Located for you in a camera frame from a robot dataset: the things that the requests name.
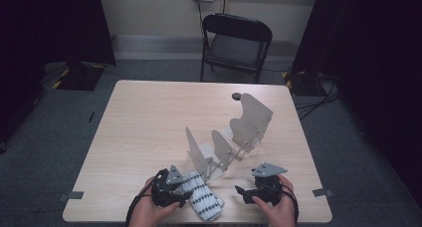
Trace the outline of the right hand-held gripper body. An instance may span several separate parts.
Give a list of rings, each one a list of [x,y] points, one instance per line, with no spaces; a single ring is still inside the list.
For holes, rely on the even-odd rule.
[[[267,162],[261,163],[257,168],[252,170],[255,177],[256,190],[253,196],[260,197],[266,203],[271,202],[277,205],[280,202],[282,193],[282,184],[278,178],[278,174],[285,173],[287,170]]]

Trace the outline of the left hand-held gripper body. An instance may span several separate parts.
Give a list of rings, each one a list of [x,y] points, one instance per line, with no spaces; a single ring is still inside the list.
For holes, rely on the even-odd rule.
[[[164,168],[158,171],[152,181],[152,200],[156,206],[166,207],[173,203],[179,203],[182,207],[186,203],[185,193],[176,193],[176,189],[184,181],[184,176],[175,165],[169,169]]]

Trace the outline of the white towel with black pattern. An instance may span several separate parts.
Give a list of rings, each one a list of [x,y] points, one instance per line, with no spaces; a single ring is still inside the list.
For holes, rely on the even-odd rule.
[[[190,203],[202,220],[214,221],[222,214],[224,201],[211,191],[197,171],[185,175],[182,190],[191,192]]]

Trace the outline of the person's right hand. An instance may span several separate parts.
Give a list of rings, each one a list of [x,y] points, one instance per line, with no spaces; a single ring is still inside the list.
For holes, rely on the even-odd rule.
[[[282,174],[279,174],[278,178],[283,184],[283,193],[277,205],[269,206],[258,196],[253,196],[253,200],[265,213],[272,227],[296,227],[296,207],[291,198],[294,195],[294,187]]]

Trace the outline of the person's left hand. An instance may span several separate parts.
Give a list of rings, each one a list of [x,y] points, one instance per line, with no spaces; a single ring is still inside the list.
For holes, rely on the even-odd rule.
[[[149,177],[140,192],[129,218],[128,227],[156,227],[164,218],[171,215],[180,205],[172,203],[166,207],[158,207],[152,201],[151,186],[153,177]]]

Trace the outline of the black stand base, yellow-striped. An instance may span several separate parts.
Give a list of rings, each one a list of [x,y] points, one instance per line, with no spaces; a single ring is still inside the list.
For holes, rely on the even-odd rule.
[[[104,70],[104,65],[66,62],[66,68],[53,84],[53,88],[69,91],[93,91]]]
[[[316,78],[305,73],[295,74],[291,72],[282,73],[282,77],[292,96],[317,97],[319,95]]]

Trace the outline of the black folding chair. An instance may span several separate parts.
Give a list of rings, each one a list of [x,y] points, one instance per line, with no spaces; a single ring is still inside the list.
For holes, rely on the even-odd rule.
[[[273,33],[263,22],[255,19],[213,13],[201,22],[203,46],[200,81],[204,66],[254,74],[260,80],[264,62],[272,43]]]

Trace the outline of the black curtain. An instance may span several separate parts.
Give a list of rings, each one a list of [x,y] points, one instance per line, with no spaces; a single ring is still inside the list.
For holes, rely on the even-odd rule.
[[[0,145],[58,62],[115,63],[102,1],[0,0]]]
[[[293,64],[324,73],[422,206],[422,0],[316,0]]]

